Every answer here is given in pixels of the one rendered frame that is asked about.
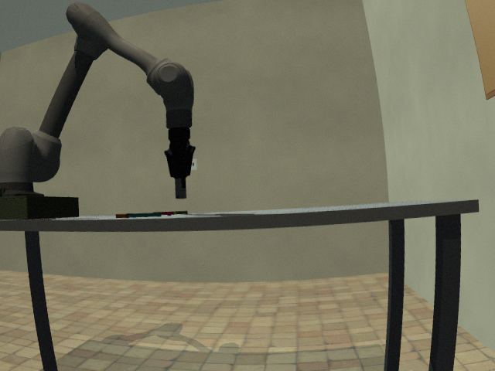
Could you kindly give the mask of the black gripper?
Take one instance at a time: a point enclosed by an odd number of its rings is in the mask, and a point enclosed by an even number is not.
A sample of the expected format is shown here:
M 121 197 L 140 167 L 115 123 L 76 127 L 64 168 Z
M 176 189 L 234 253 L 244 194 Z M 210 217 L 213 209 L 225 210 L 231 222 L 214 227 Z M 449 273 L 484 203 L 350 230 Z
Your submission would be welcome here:
M 180 199 L 186 198 L 186 177 L 190 175 L 193 153 L 196 149 L 196 147 L 189 144 L 189 139 L 189 128 L 177 127 L 169 129 L 170 145 L 169 149 L 165 151 L 165 155 L 170 176 L 175 179 L 176 199 L 177 196 Z

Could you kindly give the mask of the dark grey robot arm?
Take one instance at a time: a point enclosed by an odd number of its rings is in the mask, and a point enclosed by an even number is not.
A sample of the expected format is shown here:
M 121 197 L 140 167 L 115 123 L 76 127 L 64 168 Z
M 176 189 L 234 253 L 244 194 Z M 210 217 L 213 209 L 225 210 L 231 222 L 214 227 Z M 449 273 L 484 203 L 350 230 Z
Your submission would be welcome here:
M 60 133 L 91 64 L 107 49 L 135 63 L 146 73 L 147 83 L 165 99 L 168 129 L 192 127 L 194 87 L 188 70 L 167 58 L 160 60 L 122 39 L 87 3 L 70 4 L 66 15 L 77 34 L 74 54 L 40 129 L 31 133 L 25 127 L 10 127 L 2 132 L 0 197 L 44 196 L 33 191 L 33 183 L 48 181 L 58 172 L 62 147 Z

